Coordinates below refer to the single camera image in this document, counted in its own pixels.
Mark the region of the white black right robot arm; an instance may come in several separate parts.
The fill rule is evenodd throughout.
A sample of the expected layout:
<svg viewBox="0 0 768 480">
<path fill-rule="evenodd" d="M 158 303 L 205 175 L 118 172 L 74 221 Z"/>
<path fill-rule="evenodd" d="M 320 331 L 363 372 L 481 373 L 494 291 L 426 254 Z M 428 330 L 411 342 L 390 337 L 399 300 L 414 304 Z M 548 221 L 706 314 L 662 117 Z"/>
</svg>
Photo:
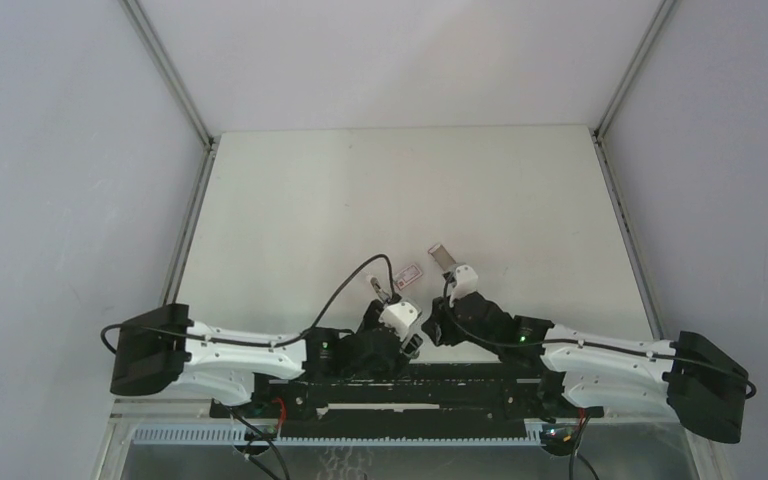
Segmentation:
<svg viewBox="0 0 768 480">
<path fill-rule="evenodd" d="M 663 415 L 708 440 L 737 444 L 745 403 L 757 392 L 742 365 L 695 332 L 649 341 L 593 335 L 512 315 L 479 293 L 436 298 L 422 329 L 436 346 L 469 342 L 503 363 L 540 369 L 539 406 L 552 416 L 571 408 Z"/>
</svg>

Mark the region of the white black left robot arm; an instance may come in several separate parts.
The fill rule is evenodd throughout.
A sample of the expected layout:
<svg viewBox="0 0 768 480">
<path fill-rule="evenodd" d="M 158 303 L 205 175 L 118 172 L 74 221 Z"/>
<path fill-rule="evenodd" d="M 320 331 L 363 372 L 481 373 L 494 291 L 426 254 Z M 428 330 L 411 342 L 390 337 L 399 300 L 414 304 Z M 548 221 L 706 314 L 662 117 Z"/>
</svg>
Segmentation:
<svg viewBox="0 0 768 480">
<path fill-rule="evenodd" d="M 423 343 L 421 317 L 418 306 L 397 297 L 372 301 L 355 331 L 313 326 L 266 335 L 195 321 L 187 305 L 168 304 L 113 325 L 110 391 L 145 397 L 182 390 L 258 417 L 273 401 L 258 375 L 285 381 L 396 375 Z"/>
</svg>

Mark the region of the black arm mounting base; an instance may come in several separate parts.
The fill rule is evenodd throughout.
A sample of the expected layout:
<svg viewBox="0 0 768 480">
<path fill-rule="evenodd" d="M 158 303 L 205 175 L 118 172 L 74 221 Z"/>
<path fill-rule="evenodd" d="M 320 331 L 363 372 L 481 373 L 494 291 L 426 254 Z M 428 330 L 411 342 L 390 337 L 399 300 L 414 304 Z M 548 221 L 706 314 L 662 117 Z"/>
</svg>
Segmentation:
<svg viewBox="0 0 768 480">
<path fill-rule="evenodd" d="M 251 402 L 225 408 L 212 401 L 209 416 L 277 420 L 280 433 L 303 435 L 511 433 L 517 423 L 559 427 L 604 416 L 601 407 L 573 406 L 562 392 L 560 374 L 535 368 L 417 363 L 381 380 L 285 381 L 258 375 Z"/>
</svg>

